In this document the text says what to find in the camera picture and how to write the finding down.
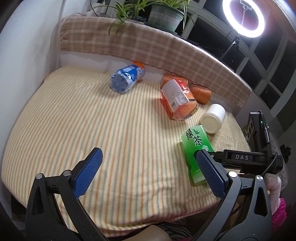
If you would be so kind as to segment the green tea cut-bottle cup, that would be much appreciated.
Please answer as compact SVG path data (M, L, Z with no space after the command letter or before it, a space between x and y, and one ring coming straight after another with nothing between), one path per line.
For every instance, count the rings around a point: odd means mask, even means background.
M188 128L182 135L181 140L185 150L187 165L189 168L189 177L193 185L197 186L205 182L205 178L197 165L194 153L199 150L213 152L210 141L203 126L198 125Z

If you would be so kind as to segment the white plastic cup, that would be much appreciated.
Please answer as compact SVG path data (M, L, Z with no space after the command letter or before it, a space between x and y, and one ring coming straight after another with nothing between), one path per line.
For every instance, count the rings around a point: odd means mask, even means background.
M220 104L212 104L207 111L202 115L200 124L203 126L206 133L215 134L222 126L226 111Z

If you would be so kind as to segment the orange paper cup right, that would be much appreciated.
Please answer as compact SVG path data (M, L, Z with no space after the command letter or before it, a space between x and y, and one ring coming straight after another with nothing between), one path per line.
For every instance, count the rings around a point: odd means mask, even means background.
M189 89L191 90L191 93L197 102L201 104L207 104L210 101L212 94L210 89L194 84L191 84Z

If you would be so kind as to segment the orange paper cup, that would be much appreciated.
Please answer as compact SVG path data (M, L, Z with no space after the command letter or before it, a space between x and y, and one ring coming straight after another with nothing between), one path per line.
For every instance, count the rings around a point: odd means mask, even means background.
M161 81L161 88L170 80L181 80L182 82L184 82L184 84L188 85L188 80L187 78L184 77L179 77L179 76L175 76L175 75L171 75L171 74L164 74L162 77L162 81Z
M194 84L191 84L189 89L191 90L191 93L197 102L201 104L207 104L210 101L212 94L210 89Z

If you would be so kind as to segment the blue cut-bottle cup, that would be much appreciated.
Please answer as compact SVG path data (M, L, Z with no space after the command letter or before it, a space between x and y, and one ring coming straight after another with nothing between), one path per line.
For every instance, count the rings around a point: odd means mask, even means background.
M133 62L114 72L110 78L110 88L120 94L130 91L145 75L145 67L140 62Z

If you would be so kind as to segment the orange paper cup left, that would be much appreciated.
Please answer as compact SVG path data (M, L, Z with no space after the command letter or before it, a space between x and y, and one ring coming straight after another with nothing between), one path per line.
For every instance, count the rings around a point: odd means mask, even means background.
M161 81L161 88L170 80L181 80L182 82L184 82L184 84L188 85L188 80L187 78L184 77L179 77L179 76L175 76L175 75L171 75L171 74L164 74L162 77L162 81Z

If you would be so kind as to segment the pink cloth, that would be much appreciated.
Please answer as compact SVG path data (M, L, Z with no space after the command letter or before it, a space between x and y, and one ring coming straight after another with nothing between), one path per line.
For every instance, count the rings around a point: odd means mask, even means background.
M269 201L272 214L272 230L276 232L287 218L286 203L280 198L281 179L274 174L265 174L264 181L269 193Z

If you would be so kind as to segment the striped yellow mattress cover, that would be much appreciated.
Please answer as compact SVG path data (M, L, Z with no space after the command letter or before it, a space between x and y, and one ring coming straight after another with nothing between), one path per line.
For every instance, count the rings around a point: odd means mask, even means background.
M27 205L38 173L60 175L98 147L103 162L80 201L107 237L175 221L218 203L207 184L189 179L181 136L208 105L171 120L160 85L141 81L126 94L108 72L65 66L46 77L14 125L1 179Z

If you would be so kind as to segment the black tripod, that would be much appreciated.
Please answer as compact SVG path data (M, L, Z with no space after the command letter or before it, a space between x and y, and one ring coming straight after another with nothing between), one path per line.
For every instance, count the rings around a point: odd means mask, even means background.
M231 51L231 49L233 49L233 48L239 49L240 38L241 38L241 36L239 34L237 34L235 36L235 38L234 38L233 42L231 43L231 45L228 47L228 49L219 58L220 61L222 61L228 55L228 53Z

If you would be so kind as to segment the plaid beige cloth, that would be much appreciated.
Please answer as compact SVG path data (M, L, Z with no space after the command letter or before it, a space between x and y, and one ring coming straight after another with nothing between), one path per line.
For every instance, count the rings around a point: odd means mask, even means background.
M170 33L111 18L72 16L60 29L62 51L133 60L206 87L243 107L251 88L230 68L200 47Z

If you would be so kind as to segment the potted spider plant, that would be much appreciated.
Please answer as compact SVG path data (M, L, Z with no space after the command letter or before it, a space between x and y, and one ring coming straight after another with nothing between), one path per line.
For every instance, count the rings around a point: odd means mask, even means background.
M114 17L112 26L128 21L144 23L165 32L184 30L194 21L188 12L190 1L110 1L107 16Z

